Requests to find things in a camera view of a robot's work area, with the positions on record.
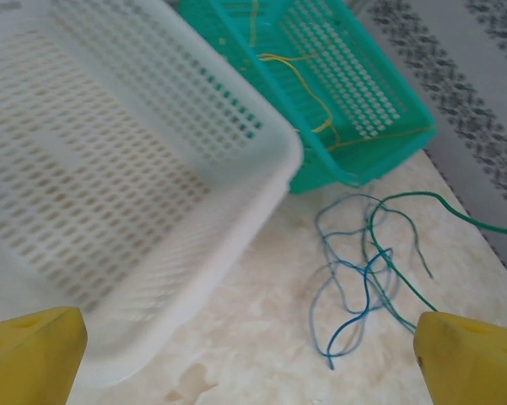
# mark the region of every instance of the green wire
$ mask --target green wire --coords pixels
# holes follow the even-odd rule
[[[368,227],[368,231],[371,234],[371,239],[373,240],[373,244],[375,245],[377,251],[379,251],[379,253],[382,255],[382,258],[385,260],[386,265],[388,265],[388,267],[390,269],[392,269],[394,271],[394,273],[396,273],[401,278],[401,280],[403,280],[403,283],[405,283],[408,286],[408,288],[410,288],[410,290],[412,292],[414,292],[415,295],[417,297],[419,297],[419,299],[421,299],[421,301],[424,302],[424,304],[426,304],[432,311],[437,311],[437,309],[429,301],[427,301],[413,287],[413,285],[407,280],[407,278],[405,278],[405,276],[403,276],[403,274],[397,269],[396,265],[392,262],[392,260],[384,253],[384,251],[383,251],[382,247],[380,246],[377,238],[375,237],[375,232],[373,231],[373,228],[374,228],[373,225],[375,223],[374,222],[374,220],[375,220],[375,214],[377,213],[377,211],[379,211],[379,208],[381,208],[384,205],[384,203],[386,203],[386,202],[388,202],[390,200],[395,200],[397,198],[410,197],[410,196],[433,197],[437,201],[439,201],[442,204],[442,206],[444,208],[446,208],[446,210],[449,213],[451,213],[452,215],[456,216],[459,219],[462,219],[465,222],[468,222],[469,224],[473,224],[477,228],[481,228],[483,230],[491,230],[493,232],[497,232],[497,233],[500,233],[500,234],[503,234],[503,235],[507,235],[507,229],[500,228],[498,226],[493,226],[493,225],[485,224],[483,222],[476,221],[475,219],[467,217],[466,215],[460,213],[459,211],[456,211],[443,197],[441,197],[439,194],[436,194],[434,192],[402,192],[400,194],[394,194],[392,196],[388,196],[388,197],[380,200],[380,202],[375,206],[375,208],[373,209],[373,212],[369,216],[369,222],[368,222],[368,226],[367,226]]]
[[[366,241],[367,241],[367,233],[368,233],[367,226],[368,226],[369,216],[370,216],[370,214],[368,213],[368,208],[370,206],[372,206],[372,204],[370,204],[370,202],[368,202],[368,207],[366,208],[366,210],[364,212],[364,232],[362,232],[361,238],[360,238],[361,239],[361,247],[362,247],[362,260],[364,260],[364,262],[366,262],[366,263],[369,262],[369,255],[367,254],[367,250],[366,250]],[[423,263],[424,267],[428,271],[429,276],[432,278],[433,276],[431,275],[431,272],[428,269],[428,265],[425,261],[425,258],[423,257],[423,254],[420,251],[420,245],[419,245],[419,240],[418,240],[418,230],[417,230],[414,222],[405,213],[402,213],[401,211],[397,211],[396,209],[389,209],[385,206],[382,206],[382,209],[388,213],[398,213],[399,215],[401,215],[405,219],[407,219],[407,221],[411,224],[411,226],[413,228],[413,233],[414,233],[414,249],[420,255],[420,258],[422,259],[422,263]],[[386,310],[388,312],[390,312],[391,315],[396,319],[396,321],[401,323],[403,325],[403,327],[405,327],[409,332],[414,333],[416,331],[416,325],[414,325],[413,323],[411,323],[410,321],[405,319],[403,316],[401,316],[399,314],[399,312],[397,312],[396,308],[391,303],[390,298],[386,295],[385,291],[383,290],[382,286],[380,285],[379,279],[377,278],[375,272],[371,272],[371,276],[373,278],[373,282],[375,284],[375,287],[377,288],[377,291],[379,291],[379,293],[380,293],[380,297],[382,299],[383,304],[385,305]]]

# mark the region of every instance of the white marble surface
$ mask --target white marble surface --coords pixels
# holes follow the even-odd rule
[[[375,185],[377,197],[418,190],[438,192],[461,209],[423,153]],[[206,307],[177,330],[144,370],[113,387],[75,386],[68,404],[431,403],[414,359],[413,337],[385,310],[369,316],[362,346],[336,360],[335,371],[312,347],[307,310],[326,280],[326,273],[316,271],[323,259],[313,218],[345,191],[331,186],[288,197]],[[431,198],[410,197],[390,205],[417,223],[435,276],[429,279],[412,253],[409,226],[390,216],[378,236],[383,246],[395,249],[395,262],[409,280],[441,311],[507,327],[507,272],[479,232]],[[331,213],[328,222],[331,229],[349,229],[360,215],[359,202],[349,202]],[[359,260],[356,240],[339,248],[345,257]],[[353,291],[351,304],[363,305],[361,280],[342,280]],[[408,289],[395,305],[412,321],[426,311]],[[348,315],[337,306],[334,291],[320,302],[317,313],[326,344]]]

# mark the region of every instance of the teal plastic basket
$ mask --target teal plastic basket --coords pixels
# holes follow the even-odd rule
[[[342,0],[181,0],[180,14],[299,132],[294,193],[363,186],[435,134],[432,116]],[[263,62],[266,53],[295,58],[332,127],[315,132],[326,109],[287,63]]]

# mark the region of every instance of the plastic basket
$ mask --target plastic basket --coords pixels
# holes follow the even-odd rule
[[[160,0],[0,8],[0,321],[81,308],[119,381],[193,316],[289,189],[294,129]]]
[[[362,186],[434,136],[431,115],[342,0],[181,0],[180,13],[299,130],[305,158],[293,192]],[[339,139],[330,127],[313,132],[326,111],[289,66],[262,53],[315,56],[292,65],[332,112]],[[378,139],[361,142],[369,138]]]

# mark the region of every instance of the gray patterned cloth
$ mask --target gray patterned cloth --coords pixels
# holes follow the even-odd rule
[[[371,0],[359,17],[434,114],[429,157],[467,212],[507,228],[507,0]],[[484,235],[507,267],[507,236]]]

